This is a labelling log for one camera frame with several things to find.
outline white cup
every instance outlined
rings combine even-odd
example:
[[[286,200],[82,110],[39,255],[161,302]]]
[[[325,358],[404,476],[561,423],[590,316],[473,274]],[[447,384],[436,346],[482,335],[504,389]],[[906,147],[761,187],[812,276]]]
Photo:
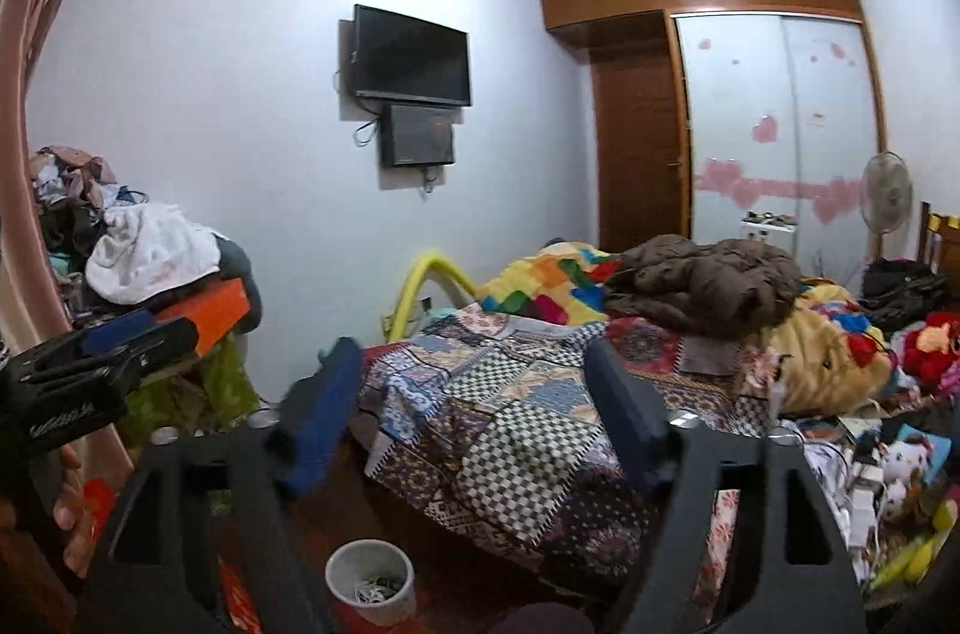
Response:
[[[325,576],[330,593],[375,626],[396,626],[416,615],[413,564],[389,542],[361,539],[347,543],[330,556]],[[357,602],[357,586],[378,576],[402,579],[400,592],[385,602]]]

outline hand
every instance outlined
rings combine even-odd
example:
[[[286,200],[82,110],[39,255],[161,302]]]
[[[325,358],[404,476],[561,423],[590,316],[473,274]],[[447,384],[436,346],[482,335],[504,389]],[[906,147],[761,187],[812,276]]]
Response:
[[[64,463],[64,485],[54,504],[53,517],[56,524],[70,536],[64,549],[64,564],[81,578],[93,557],[93,515],[83,504],[83,484],[80,483],[80,459],[73,447],[61,447],[61,462]],[[16,526],[16,511],[5,498],[0,498],[0,528]]]

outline red stuffed toy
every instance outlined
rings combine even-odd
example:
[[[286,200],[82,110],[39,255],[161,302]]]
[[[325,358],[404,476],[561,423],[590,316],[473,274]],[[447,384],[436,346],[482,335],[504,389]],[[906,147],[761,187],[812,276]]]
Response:
[[[960,315],[933,312],[926,318],[926,327],[911,331],[904,341],[904,372],[925,387],[936,387],[958,359]]]

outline wall-mounted tv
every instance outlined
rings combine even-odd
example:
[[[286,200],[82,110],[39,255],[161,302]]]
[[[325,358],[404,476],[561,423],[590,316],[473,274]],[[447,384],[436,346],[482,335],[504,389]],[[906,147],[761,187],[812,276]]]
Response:
[[[471,105],[467,33],[357,5],[352,87],[368,100]]]

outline small monitor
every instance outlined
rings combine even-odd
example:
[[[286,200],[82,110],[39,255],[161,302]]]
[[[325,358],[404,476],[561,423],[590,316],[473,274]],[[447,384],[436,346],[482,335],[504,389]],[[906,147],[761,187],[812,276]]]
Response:
[[[384,168],[450,165],[451,113],[443,108],[388,105],[380,116],[380,164]]]

